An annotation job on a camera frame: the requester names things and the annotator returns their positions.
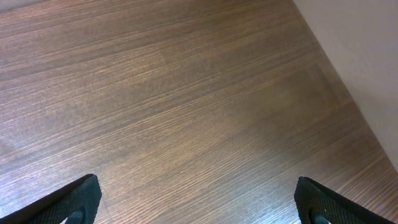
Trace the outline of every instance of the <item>brown wood surface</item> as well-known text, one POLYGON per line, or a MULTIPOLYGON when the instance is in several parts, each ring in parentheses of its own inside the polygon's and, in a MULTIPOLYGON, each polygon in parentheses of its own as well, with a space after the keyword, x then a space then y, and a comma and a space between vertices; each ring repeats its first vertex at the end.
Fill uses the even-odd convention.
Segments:
POLYGON ((299 176, 398 222, 398 175, 290 0, 0 14, 0 216, 94 173, 96 223, 293 223, 299 176))

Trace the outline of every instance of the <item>gray wall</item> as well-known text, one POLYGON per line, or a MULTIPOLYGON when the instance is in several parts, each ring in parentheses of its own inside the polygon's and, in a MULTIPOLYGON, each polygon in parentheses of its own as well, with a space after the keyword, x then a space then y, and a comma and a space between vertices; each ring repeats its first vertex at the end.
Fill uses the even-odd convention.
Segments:
POLYGON ((397 169, 398 1, 294 1, 397 169))

